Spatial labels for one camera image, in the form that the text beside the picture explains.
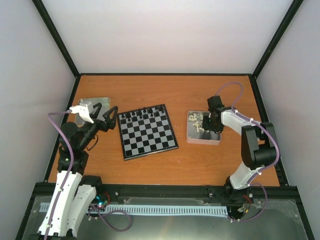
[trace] orange wooden surface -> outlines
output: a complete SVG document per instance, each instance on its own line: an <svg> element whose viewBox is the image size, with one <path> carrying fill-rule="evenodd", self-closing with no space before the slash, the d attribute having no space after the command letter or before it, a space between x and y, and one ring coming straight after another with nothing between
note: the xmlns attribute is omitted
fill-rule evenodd
<svg viewBox="0 0 320 240"><path fill-rule="evenodd" d="M225 127L218 146L187 143L187 113L206 111L207 99L231 81L244 85L236 108L260 120L247 76L82 76L73 105L82 98L109 97L111 107L117 105L121 113L165 104L179 145L179 149L124 161L116 126L107 133L98 133L99 142L89 152L85 174L101 176L105 184L223 185L242 162L241 136ZM229 106L239 92L238 85L230 85L219 95L223 104ZM74 121L74 115L68 120ZM57 159L49 182L56 181ZM274 168L255 180L265 186L279 185Z"/></svg>

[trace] white wall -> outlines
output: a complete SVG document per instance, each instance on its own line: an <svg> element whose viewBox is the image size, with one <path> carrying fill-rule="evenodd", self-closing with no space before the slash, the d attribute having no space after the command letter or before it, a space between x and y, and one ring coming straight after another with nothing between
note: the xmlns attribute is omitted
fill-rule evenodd
<svg viewBox="0 0 320 240"><path fill-rule="evenodd" d="M74 82L31 0L0 3L0 238L15 239L35 182L43 181Z"/></svg>
<svg viewBox="0 0 320 240"><path fill-rule="evenodd" d="M304 1L258 77L285 172L320 239L320 1Z"/></svg>
<svg viewBox="0 0 320 240"><path fill-rule="evenodd" d="M292 0L44 0L81 73L252 73Z"/></svg>

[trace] cable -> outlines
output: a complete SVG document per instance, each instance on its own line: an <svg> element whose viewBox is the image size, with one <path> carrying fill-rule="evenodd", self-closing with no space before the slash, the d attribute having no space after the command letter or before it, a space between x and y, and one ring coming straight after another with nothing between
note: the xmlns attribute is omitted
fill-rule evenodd
<svg viewBox="0 0 320 240"><path fill-rule="evenodd" d="M273 161L273 163L269 164L268 166L265 166L263 168L260 169L260 171L264 171L268 168L271 168L273 167L274 165L276 165L279 161L279 158L280 158L280 150L279 150L279 147L278 147L278 144L276 143L276 141L274 140L274 138L271 136L271 134L266 130L264 129L257 121L255 121L253 118L249 118L245 115L243 115L242 113L238 112L238 110L236 110L234 108L235 104L239 101L239 99L242 97L243 93L244 93L244 86L240 83L240 82L237 82L237 81L232 81L232 82L228 82L224 85L222 85L218 91L215 93L215 96L222 90L224 89L226 86L228 85L231 85L231 84L237 84L241 87L241 92L240 94L236 97L236 99L234 100L234 102L232 103L231 105L231 109L232 111L237 115L239 116L240 118L242 118L244 121L247 121L247 122L251 122L253 123L254 125L256 125L258 128L260 128L262 130L262 132L267 135L267 137L270 139L270 141L272 142L272 144L274 145L274 148L275 148L275 160ZM251 181L258 175L259 173L256 172L254 173L250 178L249 180L247 181L247 184L250 185Z"/></svg>
<svg viewBox="0 0 320 240"><path fill-rule="evenodd" d="M239 99L240 99L240 98L242 97L242 95L244 94L244 86L242 85L242 83L240 83L240 82L238 82L238 81L228 82L228 83L222 85L222 86L218 89L218 91L216 91L215 96L217 96L218 93L220 93L220 91L221 91L222 89L224 89L226 86L229 86L229 85L232 85L232 84L237 84L237 85L239 85L240 88L241 88L241 92L239 93L239 95L236 97L236 99L233 101L233 103L232 103L232 105L231 105L231 109L232 109L233 112L234 112L234 107L235 107L236 103L239 101Z"/></svg>
<svg viewBox="0 0 320 240"><path fill-rule="evenodd" d="M68 147L68 150L69 150L69 153L70 153L70 165L68 167L68 170L66 171L66 175L60 185L60 189L63 189L65 184L66 184L66 181L68 179L68 176L69 176L69 173L72 169L72 165L74 163L74 153L72 151L72 147L67 139L67 137L65 136L65 134L62 132L62 130L60 129L60 127L54 122L54 120L51 118L52 115L64 115L64 114L69 114L71 113L71 110L68 110L68 111L63 111L63 112L50 112L48 113L48 119L49 121L52 123L52 125L54 126L54 128L58 131L58 133L61 135L61 137L63 138L63 140L65 141L65 144L67 145ZM54 213L55 213L55 210L56 210L56 207L57 207L57 203L58 203L58 200L59 200L59 197L60 197L60 194L61 194L61 191L58 191L58 193L56 194L55 196L55 199L53 201L53 204L52 204L52 209L51 209L51 213L49 215L49 219L48 219L48 227L46 228L45 230L45 234L44 234L44 238L43 240L47 240L48 239L48 234L49 234L49 230L50 230L50 226L51 226L51 222L52 222L52 218L54 216Z"/></svg>
<svg viewBox="0 0 320 240"><path fill-rule="evenodd" d="M131 217L128 215L128 213L126 213L125 211L122 211L122 210L114 210L114 211L110 211L110 212L108 212L108 213L106 213L106 214L103 214L103 215L101 215L101 213L99 212L99 210L93 205L93 206L91 206L94 210L95 210L95 212L98 214L98 216L101 218L101 220L105 223L105 225L108 227L108 228L111 228L112 230L114 230L114 231L116 231L116 232L125 232L125 231L127 231L128 229L130 229L131 228L131 226L132 226L132 220L131 220ZM106 216L109 216L109 215L111 215L111 214L114 214L114 213L121 213L121 214L123 214L123 215L125 215L127 218L128 218L128 220L129 220L129 224L128 224L128 226L126 226L124 229L118 229L118 228L115 228L114 226L112 226L109 222L107 222L107 220L105 220L104 219L104 217L106 217Z"/></svg>
<svg viewBox="0 0 320 240"><path fill-rule="evenodd" d="M245 222L249 222L249 221L251 221L251 220L254 220L254 219L256 219L257 217L259 217L259 216L266 210L266 207L267 207L267 204L268 204L267 191L266 191L265 187L264 187L262 184L258 183L258 182L253 183L251 186L255 186L255 185L259 185L259 186L262 188L262 190L263 190L264 198L265 198L264 206L263 206L263 208L261 209L261 211L260 211L257 215L255 215L255 216L253 216L253 217L251 217L251 218L248 218L248 219L244 219L244 220L238 219L237 222L245 223Z"/></svg>

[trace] white robotic arm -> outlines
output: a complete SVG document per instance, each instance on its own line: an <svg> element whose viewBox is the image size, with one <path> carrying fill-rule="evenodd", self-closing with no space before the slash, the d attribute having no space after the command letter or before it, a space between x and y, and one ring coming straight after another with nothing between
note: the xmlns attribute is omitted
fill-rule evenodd
<svg viewBox="0 0 320 240"><path fill-rule="evenodd" d="M242 190L250 186L252 180L261 175L261 170L272 164L277 156L274 144L264 134L265 129L276 141L276 134L270 122L258 122L248 118L236 109L225 107L220 96L213 96L207 100L210 115L203 117L205 130L221 133L224 127L229 127L241 135L242 163L227 182L233 190Z"/></svg>
<svg viewBox="0 0 320 240"><path fill-rule="evenodd" d="M79 113L85 121L78 127L74 122L64 123L59 130L58 174L52 200L46 216L38 229L38 234L29 236L29 240L76 239L80 223L96 195L102 195L102 180L99 176L83 176L88 161L86 147L98 131L107 132L116 126L118 107L114 106L102 117L95 119L101 109L101 103L91 113L91 103L70 107L71 113Z"/></svg>
<svg viewBox="0 0 320 240"><path fill-rule="evenodd" d="M231 109L225 110L221 113L221 123L224 126L231 128L240 135L242 134L242 128L244 126L255 126L254 123L243 119ZM264 167L265 166L261 166L257 167L254 170L251 170L244 164L244 162L242 162L235 173L230 176L230 183L233 189L241 190L249 187L251 181L254 179L252 177L256 176L257 174L261 175L261 172L259 172L259 170L263 169Z"/></svg>

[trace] chessboard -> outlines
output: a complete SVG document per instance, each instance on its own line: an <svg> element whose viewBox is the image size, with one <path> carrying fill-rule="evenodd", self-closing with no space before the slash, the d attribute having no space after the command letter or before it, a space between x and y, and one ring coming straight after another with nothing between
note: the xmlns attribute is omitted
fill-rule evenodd
<svg viewBox="0 0 320 240"><path fill-rule="evenodd" d="M125 161L178 148L164 104L122 112L117 119Z"/></svg>

